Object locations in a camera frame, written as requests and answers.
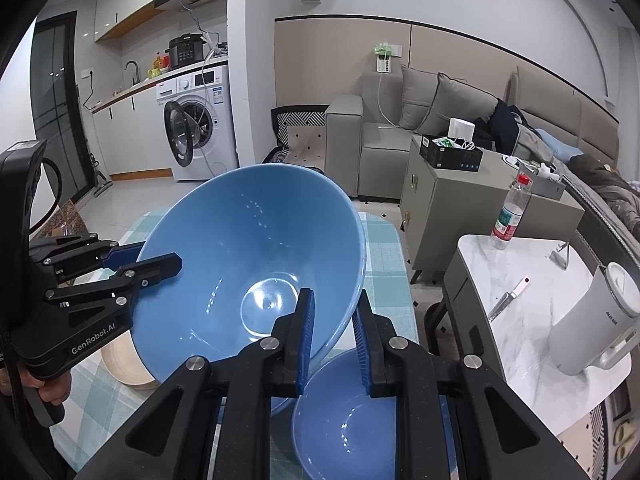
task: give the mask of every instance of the human hand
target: human hand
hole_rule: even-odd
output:
[[[33,377],[24,366],[19,367],[20,381],[27,388],[37,388],[43,402],[50,402],[54,406],[62,404],[71,393],[71,372],[65,372],[52,381],[40,381]],[[0,392],[11,395],[11,382],[6,368],[0,370]]]

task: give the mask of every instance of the table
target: table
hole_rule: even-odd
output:
[[[166,210],[144,215],[120,241],[121,244],[145,240]],[[418,342],[411,291],[406,276],[402,247],[396,228],[386,220],[360,213],[367,243],[367,269],[364,288],[372,310],[386,316],[396,332]],[[97,271],[92,280],[111,271]],[[354,348],[351,323],[327,359]],[[100,357],[100,352],[76,365],[72,370],[71,395],[64,406],[65,419],[51,428],[56,449],[78,471],[107,439],[131,416],[151,394],[137,391],[114,379]],[[271,419],[271,478],[298,480],[306,478],[291,442],[290,418],[293,404]]]
[[[517,170],[502,154],[484,150],[477,172],[432,168],[419,151],[420,136],[409,150],[400,211],[409,258],[429,277],[444,272],[466,234],[489,234]],[[560,200],[532,195],[516,236],[569,241],[584,210],[566,191]]]
[[[463,236],[444,276],[445,299],[425,318],[431,351],[438,351],[435,329],[448,312],[460,354],[480,355],[554,435],[583,418],[631,371],[629,355],[611,370],[587,367],[574,377],[564,375],[551,361],[551,327],[593,279],[574,248],[567,270],[549,259],[559,244],[513,238],[501,251],[488,236]],[[530,278],[527,289],[489,323],[486,314],[525,275]]]

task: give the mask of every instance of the white marble tabletop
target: white marble tabletop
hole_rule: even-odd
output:
[[[549,357],[547,337],[555,323],[591,285],[592,275],[571,248],[562,270],[549,254],[562,242],[513,238],[501,251],[488,236],[465,235],[458,251],[485,313],[526,275],[529,286],[490,323],[507,384],[558,435],[608,397],[629,375],[626,355],[611,370],[593,366],[569,377]]]

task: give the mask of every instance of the beige wall panel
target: beige wall panel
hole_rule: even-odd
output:
[[[410,66],[428,72],[444,72],[504,99],[507,81],[516,67],[555,78],[545,70],[481,41],[451,32],[413,25]]]
[[[278,106],[330,104],[336,94],[360,94],[362,72],[375,70],[373,47],[402,45],[393,72],[409,59],[411,25],[362,18],[311,18],[275,23]]]

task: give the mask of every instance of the clear water bottle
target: clear water bottle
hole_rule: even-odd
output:
[[[491,231],[491,241],[498,249],[505,249],[516,232],[531,197],[530,184],[531,179],[524,173],[519,173],[511,184],[494,230]]]

